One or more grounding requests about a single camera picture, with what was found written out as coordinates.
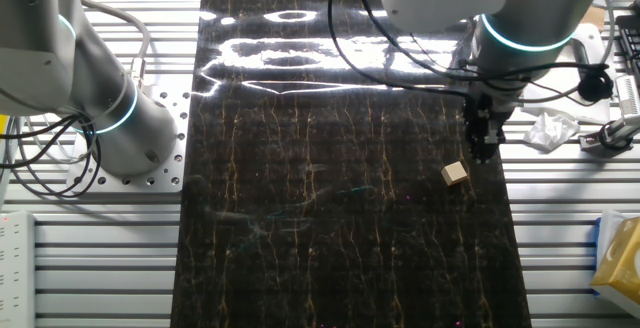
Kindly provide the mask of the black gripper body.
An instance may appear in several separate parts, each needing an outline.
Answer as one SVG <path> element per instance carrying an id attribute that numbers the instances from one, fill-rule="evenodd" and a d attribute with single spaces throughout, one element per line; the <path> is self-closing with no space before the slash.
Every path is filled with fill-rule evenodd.
<path id="1" fill-rule="evenodd" d="M 468 128 L 501 129 L 510 117 L 510 103 L 485 93 L 471 92 L 464 101 L 463 119 Z"/>

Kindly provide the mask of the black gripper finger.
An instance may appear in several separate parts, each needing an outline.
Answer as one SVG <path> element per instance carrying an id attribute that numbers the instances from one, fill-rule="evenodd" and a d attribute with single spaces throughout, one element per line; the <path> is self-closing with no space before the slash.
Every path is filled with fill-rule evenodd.
<path id="1" fill-rule="evenodd" d="M 477 162 L 483 163 L 484 158 L 484 133 L 482 127 L 475 123 L 468 123 L 465 128 L 465 136 L 469 143 L 471 157 Z"/>
<path id="2" fill-rule="evenodd" d="M 489 122 L 487 133 L 484 137 L 482 156 L 484 162 L 490 161 L 496 155 L 501 142 L 502 128 L 496 122 Z"/>

